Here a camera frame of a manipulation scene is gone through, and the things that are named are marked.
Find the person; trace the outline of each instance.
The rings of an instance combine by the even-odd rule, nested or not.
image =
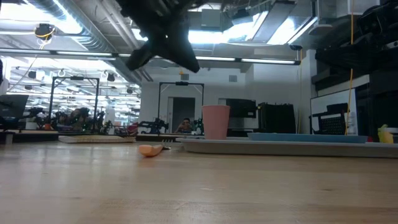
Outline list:
[[[192,131],[191,119],[184,118],[184,120],[178,126],[177,130],[175,130],[174,133],[191,133],[191,131]]]

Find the door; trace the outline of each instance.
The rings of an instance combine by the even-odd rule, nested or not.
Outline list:
[[[171,132],[177,130],[184,118],[191,119],[191,123],[195,117],[195,99],[194,98],[173,98],[173,120]]]

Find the table surface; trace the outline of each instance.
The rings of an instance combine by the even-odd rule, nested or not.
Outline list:
[[[1,146],[0,223],[398,222],[396,159],[194,154],[179,144],[143,158],[137,146]]]

